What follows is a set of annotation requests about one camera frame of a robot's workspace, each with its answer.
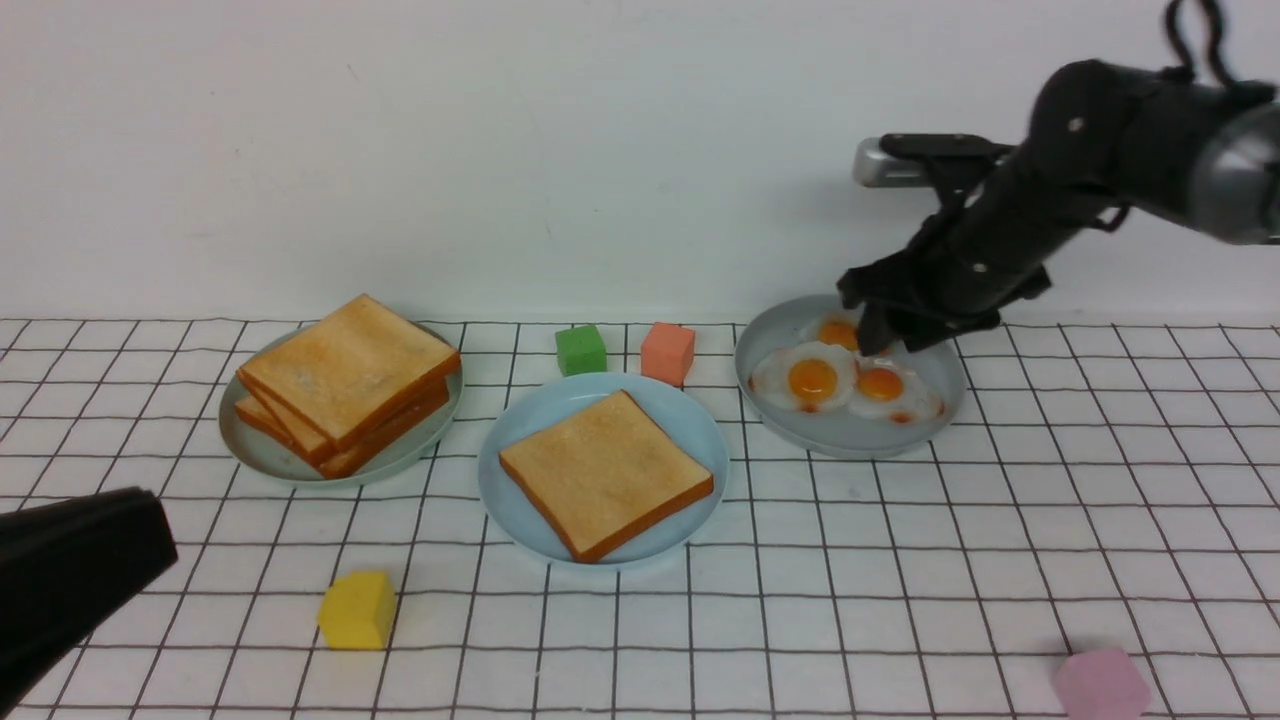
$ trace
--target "pink cube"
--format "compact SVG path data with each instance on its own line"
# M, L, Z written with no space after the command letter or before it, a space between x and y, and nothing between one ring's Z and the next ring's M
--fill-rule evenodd
M668 323L654 323L640 345L640 374L676 387L694 365L694 331Z
M1133 720L1151 705L1151 688L1119 647L1068 657L1053 692L1071 720Z

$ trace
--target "grid tablecloth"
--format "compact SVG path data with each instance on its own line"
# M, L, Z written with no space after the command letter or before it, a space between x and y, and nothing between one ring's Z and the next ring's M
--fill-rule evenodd
M1155 716L1280 717L1274 327L969 336L955 425L849 462L744 407L740 325L691 325L686 391L728 441L726 502L684 553L620 577L538 562L476 495L489 425L558 375L567 325L435 324L465 352L457 424L339 493L282 489L218 434L234 369L297 325L0 320L0 511L141 486L180 543L13 717L1061 716L1053 669L1107 646ZM646 327L600 329L636 372ZM387 652L317 635L324 589L357 568L397 587Z

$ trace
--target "yellow cube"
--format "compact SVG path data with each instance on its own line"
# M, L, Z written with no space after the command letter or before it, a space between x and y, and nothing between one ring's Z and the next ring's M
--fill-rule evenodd
M334 580L320 603L320 632L333 650L384 650L396 616L387 573L365 570Z

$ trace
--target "bread slice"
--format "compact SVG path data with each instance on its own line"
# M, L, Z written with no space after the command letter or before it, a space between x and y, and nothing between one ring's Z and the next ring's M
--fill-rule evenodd
M680 448L626 391L498 454L507 474L579 562L712 493L712 473Z
M461 365L449 343L361 295L237 375L344 452Z
M292 410L265 393L252 397L257 400L259 406L270 414L275 424L289 438L294 454L306 460L308 465L319 465L333 457L335 451L329 438L306 424Z
M236 404L236 415L248 427L266 434L275 442L283 445L298 457L302 457L323 477L335 480L348 478L365 466L379 452L387 450L393 442L404 436L415 425L431 416L433 413L443 407L449 401L449 388L440 382L407 407L393 415L381 425L374 428L360 443L346 452L330 456L323 462L311 462L300 452L284 427L268 411L266 406L252 395L246 396Z

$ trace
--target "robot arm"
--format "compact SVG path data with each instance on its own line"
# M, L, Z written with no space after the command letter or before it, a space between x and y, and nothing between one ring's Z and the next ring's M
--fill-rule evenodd
M1280 243L1276 88L1226 72L1213 0L1201 5L1220 86L1196 83L1180 4L1165 19L1181 67L1066 65L1041 91L1018 147L956 135L863 142L858 182L928 184L942 204L904 250L837 283L846 307L865 304L864 351L895 341L916 351L996 327L1001 307L1050 287L1050 255L1085 229L1114 232L1130 208L1233 245Z

